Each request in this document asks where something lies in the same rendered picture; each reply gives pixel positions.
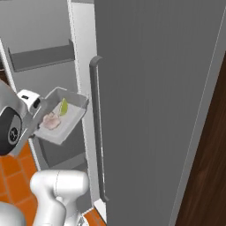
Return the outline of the white fridge body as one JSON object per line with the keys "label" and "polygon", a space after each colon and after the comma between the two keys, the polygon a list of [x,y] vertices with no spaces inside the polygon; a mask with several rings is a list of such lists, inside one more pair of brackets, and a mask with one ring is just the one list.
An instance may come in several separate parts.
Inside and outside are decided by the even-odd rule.
{"label": "white fridge body", "polygon": [[96,224],[91,226],[107,226],[106,204],[100,195],[100,177],[96,157],[94,116],[92,104],[91,80],[89,64],[97,55],[96,32],[94,18],[94,0],[67,0],[72,41],[75,51],[75,71],[78,90],[88,98],[87,112],[82,118],[85,138],[88,175],[90,180],[90,194],[92,210],[87,210],[84,216],[93,217]]}

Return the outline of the green lemon wedge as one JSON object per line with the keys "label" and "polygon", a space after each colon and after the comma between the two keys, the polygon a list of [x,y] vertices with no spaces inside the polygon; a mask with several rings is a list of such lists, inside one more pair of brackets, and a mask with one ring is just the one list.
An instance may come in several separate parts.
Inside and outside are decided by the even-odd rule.
{"label": "green lemon wedge", "polygon": [[68,102],[65,98],[61,101],[60,109],[59,109],[59,115],[64,116],[67,113],[68,110]]}

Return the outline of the grey door shelf bin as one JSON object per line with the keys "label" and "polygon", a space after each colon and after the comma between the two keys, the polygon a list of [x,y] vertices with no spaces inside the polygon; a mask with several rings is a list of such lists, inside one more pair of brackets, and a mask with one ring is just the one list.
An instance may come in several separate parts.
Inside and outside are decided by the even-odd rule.
{"label": "grey door shelf bin", "polygon": [[19,53],[11,53],[8,50],[8,52],[15,72],[23,72],[75,60],[72,41],[69,41],[67,45],[46,49],[36,49]]}

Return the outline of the grey freezer door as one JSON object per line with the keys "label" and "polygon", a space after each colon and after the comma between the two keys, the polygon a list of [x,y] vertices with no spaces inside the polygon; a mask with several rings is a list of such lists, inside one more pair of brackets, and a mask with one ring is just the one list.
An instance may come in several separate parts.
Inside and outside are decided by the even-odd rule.
{"label": "grey freezer door", "polygon": [[[0,0],[0,40],[7,56],[39,49],[60,49],[72,43],[67,0]],[[73,61],[16,72],[7,79],[19,91],[27,89],[42,96],[55,87],[77,92]],[[82,125],[78,124],[58,146],[33,137],[29,140],[38,170],[83,170],[87,167]]]}

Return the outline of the grey vegetable container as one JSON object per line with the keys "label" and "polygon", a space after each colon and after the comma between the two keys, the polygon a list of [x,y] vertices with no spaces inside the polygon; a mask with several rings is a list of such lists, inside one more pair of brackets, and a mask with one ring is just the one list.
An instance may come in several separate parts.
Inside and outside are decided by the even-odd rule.
{"label": "grey vegetable container", "polygon": [[61,145],[86,114],[89,100],[82,94],[77,94],[61,87],[56,87],[52,90],[46,96],[46,99],[48,107],[45,114],[54,112],[58,115],[63,99],[67,101],[67,112],[60,117],[61,123],[56,129],[49,130],[43,124],[40,124],[39,129],[34,134],[40,139]]}

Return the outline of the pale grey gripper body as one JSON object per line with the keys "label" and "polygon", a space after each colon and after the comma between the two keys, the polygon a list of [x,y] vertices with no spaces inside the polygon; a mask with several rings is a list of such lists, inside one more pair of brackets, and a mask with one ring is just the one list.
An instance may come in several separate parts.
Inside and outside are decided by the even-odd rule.
{"label": "pale grey gripper body", "polygon": [[26,141],[30,136],[33,135],[34,131],[37,129],[38,124],[42,121],[45,111],[48,107],[47,101],[42,99],[39,108],[36,110],[33,116],[27,114],[27,119],[25,120],[25,129],[22,132],[22,135],[19,138],[19,142],[11,151],[12,155],[19,155],[22,147],[25,145]]}

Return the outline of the grey fridge door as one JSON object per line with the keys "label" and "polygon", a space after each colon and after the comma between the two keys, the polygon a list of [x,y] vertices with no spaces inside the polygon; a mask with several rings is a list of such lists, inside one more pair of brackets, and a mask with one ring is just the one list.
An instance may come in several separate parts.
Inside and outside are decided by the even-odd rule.
{"label": "grey fridge door", "polygon": [[94,0],[107,226],[174,226],[226,50],[226,0]]}

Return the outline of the dark wood cabinet panel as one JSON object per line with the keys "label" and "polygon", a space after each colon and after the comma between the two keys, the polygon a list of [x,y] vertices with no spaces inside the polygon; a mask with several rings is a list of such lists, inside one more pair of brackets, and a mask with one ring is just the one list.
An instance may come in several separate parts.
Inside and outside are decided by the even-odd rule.
{"label": "dark wood cabinet panel", "polygon": [[175,226],[226,226],[226,53]]}

